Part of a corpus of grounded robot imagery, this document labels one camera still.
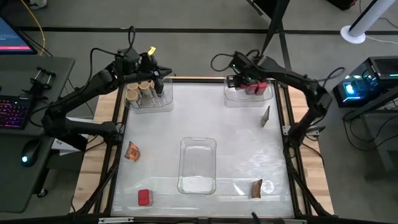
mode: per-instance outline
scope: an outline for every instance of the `rgb keyboard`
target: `rgb keyboard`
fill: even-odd
[[[0,96],[0,128],[24,129],[31,106],[31,97]]]

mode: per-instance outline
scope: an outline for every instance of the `computer tower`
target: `computer tower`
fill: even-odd
[[[333,88],[340,108],[360,107],[398,85],[398,56],[369,57]]]

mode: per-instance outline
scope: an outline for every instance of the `yellow object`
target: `yellow object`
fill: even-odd
[[[24,2],[24,0],[21,0],[21,2],[23,3],[23,5],[25,6],[25,8],[29,11],[30,15],[33,17],[33,20],[36,22],[37,26],[40,29],[40,32],[42,33],[42,37],[43,37],[43,48],[42,51],[40,52],[40,56],[43,54],[44,48],[45,48],[45,38],[44,38],[44,32],[42,30],[42,26],[40,26],[40,23],[37,21],[35,15],[33,15],[33,12],[29,9],[29,7],[26,5],[26,3]]]
[[[150,47],[150,50],[148,51],[148,55],[151,56],[155,53],[156,47]]]

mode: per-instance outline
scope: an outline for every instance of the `desk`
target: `desk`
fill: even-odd
[[[187,77],[188,79],[200,79],[200,77]],[[283,91],[281,92],[281,98],[285,99],[285,95]],[[292,102],[292,108],[294,112],[294,119],[299,120],[307,110],[307,104],[305,101],[304,95],[293,88],[289,88],[290,99]],[[94,122],[101,123],[103,121],[109,121],[112,119],[113,111],[115,107],[115,99],[117,96],[117,91],[114,91],[108,95],[100,96],[97,110],[94,118]],[[122,112],[123,112],[123,104],[121,105],[121,109],[119,110],[119,118],[118,121],[121,121]],[[288,111],[286,105],[283,105],[285,120],[288,118]],[[92,142],[88,147],[98,144],[102,139],[96,139]],[[305,144],[314,147],[316,150],[319,150],[317,142],[311,142],[309,140],[305,140]],[[305,174],[305,178],[307,180],[308,188],[312,191],[314,196],[318,199],[318,201],[323,205],[323,207],[330,213],[333,213],[333,208],[331,206],[331,200],[329,196],[328,186],[326,182],[325,172],[322,166],[322,160],[310,149],[306,147],[300,148],[301,159],[303,161],[303,174]],[[89,199],[91,194],[94,192],[95,188],[98,185],[101,176],[101,170],[103,167],[103,161],[105,156],[105,146],[99,146],[88,151],[85,154],[85,158],[83,160],[83,164],[80,171],[80,176],[78,179],[78,183],[75,190],[75,196],[73,199],[73,204],[75,208],[78,210],[81,206]],[[113,161],[114,150],[111,154],[110,161]],[[100,211],[103,211],[106,206],[107,195],[108,195],[108,186],[105,188],[104,197],[102,198]],[[297,187],[297,195],[298,202],[300,204],[300,209],[304,212],[304,202],[301,191]]]
[[[3,55],[0,56],[0,95],[20,95],[21,89],[31,87],[29,78],[36,76],[36,67],[53,70],[57,77],[51,84],[53,88],[45,91],[48,102],[55,101],[61,95],[63,87],[75,63],[71,58],[41,57],[33,55]],[[45,106],[38,102],[36,108]],[[36,113],[32,120],[39,122],[44,111]],[[42,146],[36,163],[31,167],[21,166],[21,151],[25,143],[43,133],[42,128],[28,123],[25,130],[0,129],[0,211],[23,212],[32,194],[37,194],[42,188],[46,172],[45,166],[50,155],[53,138],[42,136]]]

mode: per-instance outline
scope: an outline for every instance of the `clear plastic bin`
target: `clear plastic bin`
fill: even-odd
[[[181,141],[177,184],[182,194],[211,195],[216,191],[216,141],[184,138]]]
[[[263,107],[266,100],[272,99],[271,81],[267,80],[267,88],[262,95],[248,95],[245,89],[228,88],[224,80],[224,102],[230,108]]]
[[[129,110],[133,111],[136,114],[142,113],[161,113],[161,112],[170,112],[173,110],[173,81],[171,78],[164,78],[164,95],[161,97],[153,94],[153,97],[148,97],[143,94],[143,92],[139,92],[140,94],[140,107],[137,105],[130,103],[127,100],[127,92],[130,90],[128,85],[125,85],[124,91],[124,105],[129,108]]]

